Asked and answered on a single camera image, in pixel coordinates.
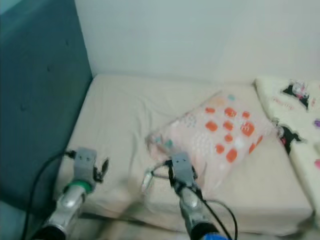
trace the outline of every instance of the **cartoon character print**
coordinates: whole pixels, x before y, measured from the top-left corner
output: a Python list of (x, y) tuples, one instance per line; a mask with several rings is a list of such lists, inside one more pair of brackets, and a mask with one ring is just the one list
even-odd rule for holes
[(290, 154), (291, 151), (291, 143), (295, 140), (298, 143), (304, 142), (304, 139), (302, 139), (296, 132), (293, 132), (289, 126), (279, 124), (279, 120), (273, 119), (273, 123), (275, 124), (277, 128), (277, 134), (280, 138), (282, 144), (284, 145), (285, 151), (287, 154)]
[(303, 82), (293, 81), (286, 89), (281, 91), (298, 99), (300, 103), (308, 110), (309, 94), (306, 92), (306, 85)]

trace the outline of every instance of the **white bed sheet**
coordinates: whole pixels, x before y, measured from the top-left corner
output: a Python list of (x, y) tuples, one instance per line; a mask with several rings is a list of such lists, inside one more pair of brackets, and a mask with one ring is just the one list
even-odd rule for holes
[(320, 81), (305, 81), (307, 109), (298, 98), (283, 93), (295, 80), (278, 77), (258, 77), (256, 89), (261, 104), (270, 119), (277, 119), (279, 126), (290, 129), (301, 140), (290, 143), (289, 157), (302, 185), (315, 208), (316, 222), (320, 227)]
[[(263, 113), (251, 85), (224, 86)], [(185, 231), (178, 198), (164, 180), (157, 180), (145, 202), (140, 184), (146, 168), (155, 163), (145, 146), (147, 134), (196, 107), (220, 87), (210, 83), (174, 82), (129, 76), (94, 78), (68, 144), (96, 149), (97, 166), (110, 157), (109, 171), (84, 205), (96, 215), (137, 219), (155, 226)], [(55, 196), (73, 177), (73, 161), (65, 157), (56, 181)], [(266, 137), (217, 189), (213, 196), (229, 205), (242, 232), (286, 235), (312, 214), (275, 135)], [(231, 218), (215, 207), (232, 228)]]

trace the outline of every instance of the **pillow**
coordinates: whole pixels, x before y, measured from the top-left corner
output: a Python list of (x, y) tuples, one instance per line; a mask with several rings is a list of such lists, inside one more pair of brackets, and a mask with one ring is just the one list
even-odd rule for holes
[(187, 152), (202, 191), (211, 192), (232, 167), (250, 154), (272, 123), (234, 95), (220, 91), (146, 138), (151, 157), (165, 161), (172, 152)]

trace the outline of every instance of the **white wall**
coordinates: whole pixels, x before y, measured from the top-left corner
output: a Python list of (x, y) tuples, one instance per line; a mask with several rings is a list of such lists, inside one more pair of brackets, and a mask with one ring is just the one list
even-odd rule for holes
[(0, 14), (5, 13), (19, 2), (21, 2), (21, 0), (0, 0)]
[(94, 75), (320, 77), (320, 0), (75, 0)]

